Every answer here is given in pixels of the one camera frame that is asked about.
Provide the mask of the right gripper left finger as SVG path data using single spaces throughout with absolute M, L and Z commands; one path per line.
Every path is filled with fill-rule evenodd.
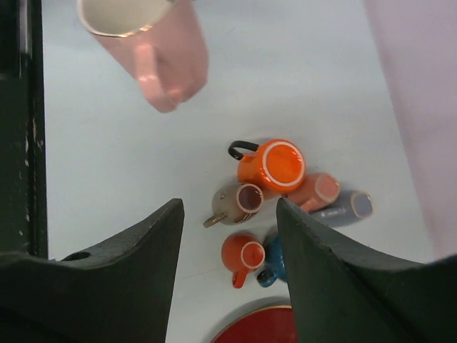
M 172 199 L 61 261 L 1 255 L 3 342 L 164 342 L 184 226 Z

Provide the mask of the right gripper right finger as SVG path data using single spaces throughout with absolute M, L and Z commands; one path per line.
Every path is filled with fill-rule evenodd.
M 428 264 L 369 248 L 296 205 L 276 205 L 300 342 L 454 342 L 456 258 Z

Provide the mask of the large orange mug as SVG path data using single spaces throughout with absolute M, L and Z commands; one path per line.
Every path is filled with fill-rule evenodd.
M 301 150 L 285 139 L 265 144 L 233 141 L 228 154 L 238 161 L 238 180 L 255 184 L 267 199 L 292 192 L 306 178 L 307 165 Z

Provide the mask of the pink mug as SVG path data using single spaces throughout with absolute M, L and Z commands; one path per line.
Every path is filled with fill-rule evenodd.
M 209 52 L 192 1 L 77 1 L 84 28 L 161 113 L 206 84 Z

